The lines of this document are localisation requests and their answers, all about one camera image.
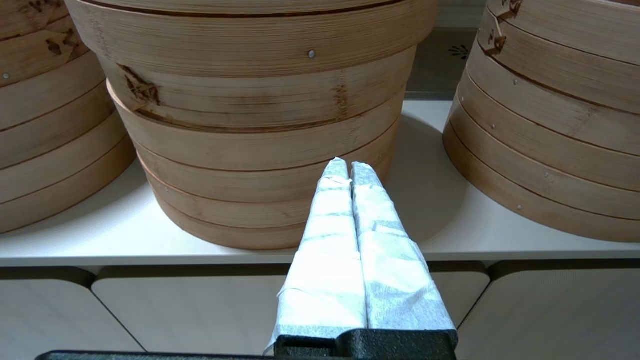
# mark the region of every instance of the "dark mark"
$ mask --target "dark mark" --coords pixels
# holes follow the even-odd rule
[[[47,39],[47,45],[50,52],[54,53],[55,55],[62,55],[62,50],[60,50],[60,45],[56,44],[53,40]]]

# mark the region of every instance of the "white cabinet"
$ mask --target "white cabinet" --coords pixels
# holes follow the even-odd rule
[[[271,337],[289,265],[111,268],[92,290],[150,352],[260,355]],[[488,276],[480,263],[435,263],[456,324]]]
[[[495,265],[491,285],[459,328],[458,359],[640,359],[639,265]]]
[[[73,268],[0,269],[0,360],[52,350],[140,351]]]

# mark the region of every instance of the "bamboo steamer tier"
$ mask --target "bamboo steamer tier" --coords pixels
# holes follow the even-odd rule
[[[37,192],[78,173],[126,136],[120,116],[114,112],[71,142],[0,170],[0,204]]]
[[[487,7],[445,128],[451,161],[531,220],[640,242],[640,68],[629,61],[639,8],[605,0]]]
[[[640,222],[577,210],[531,192],[475,157],[456,136],[451,124],[444,145],[458,171],[476,188],[515,213],[567,233],[601,240],[638,242]]]
[[[89,52],[57,69],[0,87],[0,131],[43,117],[103,81],[100,63]]]
[[[493,137],[469,116],[464,107],[454,100],[450,116],[453,131],[478,160],[505,178],[572,208],[640,220],[640,192],[593,183],[540,163]]]
[[[114,96],[131,137],[144,148],[194,167],[231,171],[277,170],[328,160],[358,149],[399,118],[404,89],[350,119],[255,133],[202,131],[138,115]]]
[[[39,191],[0,204],[0,233],[18,229],[85,200],[115,180],[135,159],[128,136],[93,163]]]
[[[639,115],[581,101],[529,81],[485,56],[477,42],[467,72],[495,102],[537,125],[595,146],[640,156]]]
[[[466,75],[458,95],[478,125],[510,148],[594,183],[640,191],[640,156],[590,145],[540,126],[497,103]]]
[[[146,117],[188,127],[256,131],[354,117],[406,84],[415,46],[346,69],[278,78],[199,78],[132,71],[103,59],[113,92]]]
[[[627,36],[637,40],[639,35]],[[640,114],[638,65],[537,37],[496,18],[489,9],[484,12],[477,41],[495,61],[527,79],[603,107]]]
[[[50,113],[0,130],[0,169],[43,155],[90,133],[114,111],[106,81],[103,81],[78,99]]]
[[[383,178],[393,158],[396,123],[377,139],[347,154],[338,154],[351,163],[371,164]],[[191,167],[154,154],[136,144],[140,161],[166,184],[184,192],[229,202],[276,202],[313,197],[318,179],[328,160],[303,167],[261,171],[225,171]]]

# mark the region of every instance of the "bamboo steamer lid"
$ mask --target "bamboo steamer lid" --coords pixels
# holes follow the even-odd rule
[[[344,69],[400,53],[431,31],[437,3],[404,0],[286,17],[168,15],[82,0],[67,6],[91,50],[133,71],[263,78]]]
[[[68,14],[63,0],[1,1],[0,40],[42,30]]]
[[[102,0],[105,5],[210,15],[288,15],[366,8],[388,0]]]
[[[640,67],[526,33],[485,10],[478,44],[509,70],[558,92],[640,114]]]
[[[604,58],[640,65],[640,3],[489,0],[499,19],[524,32]]]

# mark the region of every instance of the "bamboo steamer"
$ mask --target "bamboo steamer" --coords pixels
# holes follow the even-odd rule
[[[445,127],[451,161],[522,216],[589,238],[640,242],[640,68],[632,45],[640,33],[631,20],[639,8],[605,0],[487,7]]]
[[[89,197],[135,157],[97,57],[58,0],[0,1],[0,233]]]
[[[160,207],[195,236],[245,249],[300,242],[334,157],[386,175],[436,15],[432,0],[67,6]]]

